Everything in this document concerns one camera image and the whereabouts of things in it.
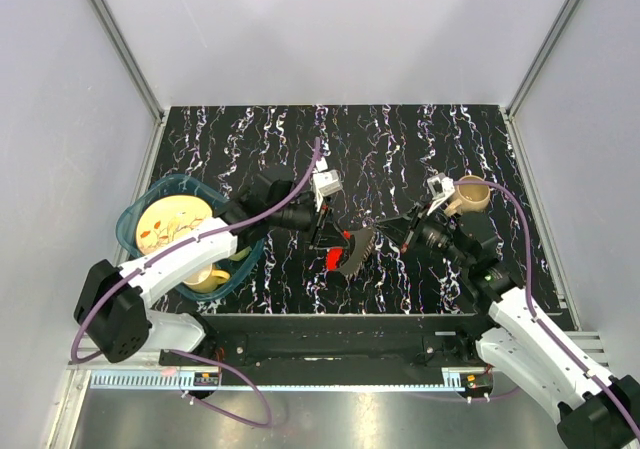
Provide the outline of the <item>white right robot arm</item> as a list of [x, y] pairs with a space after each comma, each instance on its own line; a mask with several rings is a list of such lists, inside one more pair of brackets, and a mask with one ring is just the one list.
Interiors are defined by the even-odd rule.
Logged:
[[614, 376], [527, 296], [496, 252], [488, 216], [442, 223], [415, 207], [375, 227], [402, 251], [424, 249], [460, 268], [467, 297], [487, 324], [454, 340], [460, 362], [482, 361], [508, 376], [549, 415], [568, 448], [638, 447], [638, 382]]

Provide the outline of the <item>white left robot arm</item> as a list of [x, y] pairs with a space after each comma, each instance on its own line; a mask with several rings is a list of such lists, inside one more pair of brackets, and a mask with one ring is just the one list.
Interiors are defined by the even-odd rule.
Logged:
[[195, 229], [150, 255], [119, 267], [94, 264], [74, 310], [79, 336], [97, 355], [120, 363], [142, 349], [178, 350], [196, 365], [215, 355], [211, 330], [196, 316], [153, 310], [153, 305], [188, 277], [228, 259], [264, 238], [270, 229], [306, 233], [333, 246], [349, 245], [329, 223], [329, 199], [342, 183], [335, 170], [311, 169], [299, 182], [286, 166], [274, 166], [252, 181]]

